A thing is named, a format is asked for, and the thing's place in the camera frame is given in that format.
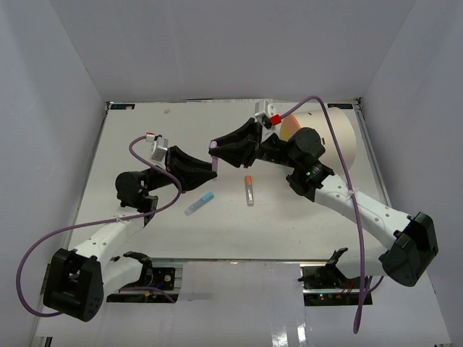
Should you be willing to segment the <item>pink clear highlighter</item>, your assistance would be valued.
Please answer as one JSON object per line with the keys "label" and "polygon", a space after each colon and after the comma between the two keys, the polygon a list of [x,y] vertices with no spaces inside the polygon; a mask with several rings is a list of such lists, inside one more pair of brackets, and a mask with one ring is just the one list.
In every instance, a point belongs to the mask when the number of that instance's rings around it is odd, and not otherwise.
{"label": "pink clear highlighter", "polygon": [[[209,144],[209,149],[215,149],[217,147],[217,142],[215,140],[211,141]],[[214,155],[211,155],[211,165],[212,165],[212,171],[217,172],[218,171],[218,158]]]}

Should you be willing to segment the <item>orange tip clear highlighter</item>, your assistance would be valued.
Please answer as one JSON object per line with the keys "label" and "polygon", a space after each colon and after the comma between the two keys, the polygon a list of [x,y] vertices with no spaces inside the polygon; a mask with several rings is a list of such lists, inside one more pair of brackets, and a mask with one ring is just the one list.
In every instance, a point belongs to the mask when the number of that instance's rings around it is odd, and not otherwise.
{"label": "orange tip clear highlighter", "polygon": [[253,196],[253,190],[252,190],[252,177],[249,175],[245,177],[245,191],[246,191],[247,206],[251,207],[254,205],[254,196]]}

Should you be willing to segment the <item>cream round drawer organizer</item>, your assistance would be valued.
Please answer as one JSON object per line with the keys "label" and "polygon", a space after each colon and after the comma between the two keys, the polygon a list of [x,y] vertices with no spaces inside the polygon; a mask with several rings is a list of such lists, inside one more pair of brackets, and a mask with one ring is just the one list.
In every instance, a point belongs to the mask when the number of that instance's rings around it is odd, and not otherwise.
{"label": "cream round drawer organizer", "polygon": [[[354,129],[347,115],[341,109],[328,108],[327,111],[344,162],[350,169],[357,153]],[[281,123],[279,137],[282,140],[288,140],[303,127],[312,128],[319,134],[321,143],[326,149],[320,157],[321,163],[332,168],[336,174],[342,174],[344,170],[322,110],[297,112],[287,116]]]}

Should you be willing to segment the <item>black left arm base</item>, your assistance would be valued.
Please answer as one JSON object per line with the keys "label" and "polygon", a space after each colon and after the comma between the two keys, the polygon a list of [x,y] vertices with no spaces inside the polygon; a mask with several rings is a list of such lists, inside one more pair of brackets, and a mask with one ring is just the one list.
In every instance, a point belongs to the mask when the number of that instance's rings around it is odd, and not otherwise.
{"label": "black left arm base", "polygon": [[142,269],[138,280],[123,286],[118,290],[118,292],[154,292],[156,289],[161,291],[171,291],[174,289],[176,274],[177,270],[175,267],[145,267]]}

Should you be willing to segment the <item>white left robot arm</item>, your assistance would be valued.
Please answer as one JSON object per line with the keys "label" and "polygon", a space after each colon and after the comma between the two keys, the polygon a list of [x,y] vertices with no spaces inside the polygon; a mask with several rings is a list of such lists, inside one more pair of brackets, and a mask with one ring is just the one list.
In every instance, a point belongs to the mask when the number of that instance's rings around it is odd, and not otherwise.
{"label": "white left robot arm", "polygon": [[152,192],[173,184],[179,193],[185,193],[217,177],[212,163],[177,146],[169,147],[162,136],[147,134],[143,139],[152,145],[153,165],[120,173],[115,180],[120,201],[116,215],[86,241],[53,255],[43,293],[45,307],[87,322],[113,292],[150,286],[154,278],[151,258],[140,252],[119,251],[160,211],[158,197]]}

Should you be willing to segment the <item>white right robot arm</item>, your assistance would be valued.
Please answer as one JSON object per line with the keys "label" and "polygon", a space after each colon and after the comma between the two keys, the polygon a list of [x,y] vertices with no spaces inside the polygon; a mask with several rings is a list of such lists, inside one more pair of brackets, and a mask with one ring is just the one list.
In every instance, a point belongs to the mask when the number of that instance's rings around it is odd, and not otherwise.
{"label": "white right robot arm", "polygon": [[344,112],[325,103],[306,113],[300,107],[278,114],[267,100],[256,103],[243,126],[211,141],[210,155],[236,168],[249,168],[256,160],[291,168],[286,181],[295,194],[357,226],[359,264],[335,252],[326,271],[333,287],[375,275],[415,286],[438,254],[433,219],[423,212],[403,213],[355,190],[345,158],[349,147],[338,139],[352,130]]}

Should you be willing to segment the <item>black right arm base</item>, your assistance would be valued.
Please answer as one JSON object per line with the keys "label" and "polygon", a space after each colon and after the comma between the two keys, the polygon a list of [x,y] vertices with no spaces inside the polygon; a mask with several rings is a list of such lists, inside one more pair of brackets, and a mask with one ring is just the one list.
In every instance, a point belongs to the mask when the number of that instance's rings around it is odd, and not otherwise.
{"label": "black right arm base", "polygon": [[346,278],[338,270],[304,266],[298,281],[303,287],[306,307],[345,307],[359,303],[360,279]]}

